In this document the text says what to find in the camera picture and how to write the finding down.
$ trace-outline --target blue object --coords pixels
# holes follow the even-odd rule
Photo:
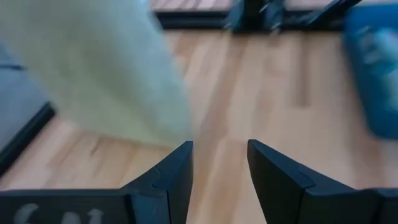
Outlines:
[[[391,30],[398,32],[397,15],[398,4],[354,7],[346,18],[343,36],[368,126],[375,135],[388,139],[398,139],[398,110],[390,106],[394,93],[391,91],[390,81],[386,81],[388,79],[385,77],[394,73],[397,65],[386,62],[394,61],[391,52],[383,51],[387,44],[380,46],[382,56],[378,57],[384,57],[382,63],[380,60],[369,63],[360,42],[360,35],[364,29],[371,29],[374,41],[380,43]]]

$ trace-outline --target black baseboard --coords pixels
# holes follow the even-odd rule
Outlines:
[[[55,111],[46,103],[37,114],[15,135],[10,143],[0,152],[0,175],[3,175],[18,159],[29,143],[41,129],[54,117]]]

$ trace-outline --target white fabric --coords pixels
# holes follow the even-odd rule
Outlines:
[[[0,0],[0,36],[66,118],[124,139],[191,138],[183,84],[139,0]]]

